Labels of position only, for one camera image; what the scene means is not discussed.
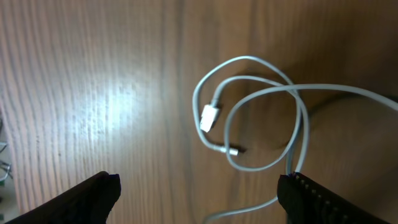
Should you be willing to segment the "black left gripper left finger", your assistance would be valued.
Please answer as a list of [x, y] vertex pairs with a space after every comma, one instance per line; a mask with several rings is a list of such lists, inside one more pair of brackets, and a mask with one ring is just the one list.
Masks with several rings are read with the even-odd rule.
[[120, 196], [120, 176], [101, 171], [8, 224], [106, 224]]

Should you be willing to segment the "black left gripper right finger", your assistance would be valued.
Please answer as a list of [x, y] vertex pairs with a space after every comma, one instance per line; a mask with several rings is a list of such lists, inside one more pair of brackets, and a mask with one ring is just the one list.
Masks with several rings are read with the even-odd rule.
[[277, 198], [288, 224], [387, 224], [299, 172], [279, 177]]

